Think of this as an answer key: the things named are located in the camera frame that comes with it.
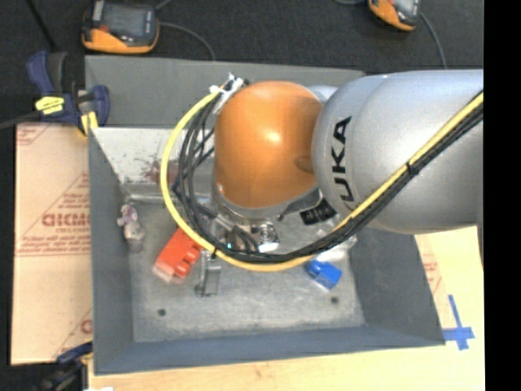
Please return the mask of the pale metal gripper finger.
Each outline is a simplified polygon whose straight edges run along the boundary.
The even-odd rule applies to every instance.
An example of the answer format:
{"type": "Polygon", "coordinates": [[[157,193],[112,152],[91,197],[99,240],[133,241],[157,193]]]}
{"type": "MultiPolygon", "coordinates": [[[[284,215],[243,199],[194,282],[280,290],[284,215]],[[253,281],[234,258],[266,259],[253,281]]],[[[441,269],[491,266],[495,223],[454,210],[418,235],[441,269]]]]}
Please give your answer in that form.
{"type": "Polygon", "coordinates": [[[207,261],[207,295],[217,295],[220,285],[222,265],[217,258],[209,258],[207,261]]]}
{"type": "Polygon", "coordinates": [[[207,278],[207,257],[205,255],[203,255],[201,258],[200,258],[200,267],[199,267],[199,281],[198,283],[195,285],[194,287],[194,291],[195,291],[195,295],[197,297],[203,297],[205,295],[205,290],[206,290],[206,278],[207,278]]]}

